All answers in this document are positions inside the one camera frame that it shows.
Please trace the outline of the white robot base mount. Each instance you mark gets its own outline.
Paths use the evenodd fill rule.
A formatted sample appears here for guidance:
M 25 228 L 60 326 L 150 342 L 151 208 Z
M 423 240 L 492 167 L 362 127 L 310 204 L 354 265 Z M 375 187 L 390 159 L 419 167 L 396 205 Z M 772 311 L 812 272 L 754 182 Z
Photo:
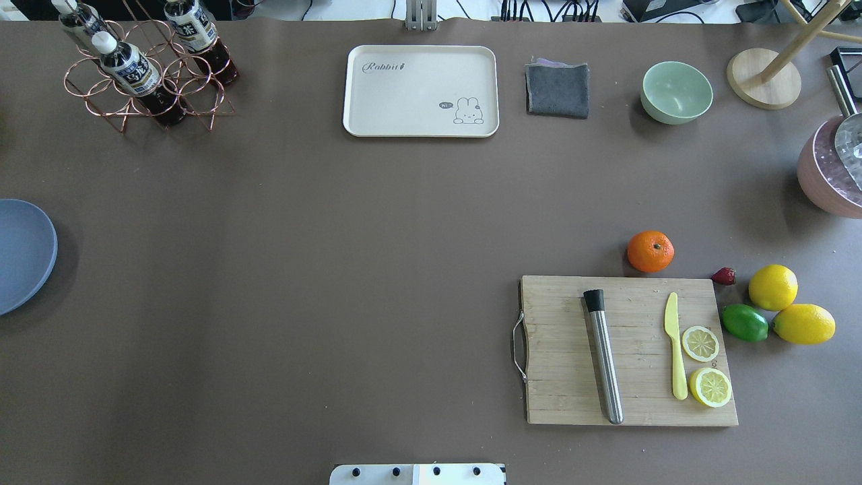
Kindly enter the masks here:
M 497 463 L 344 464 L 329 477 L 329 484 L 506 483 L 505 465 Z

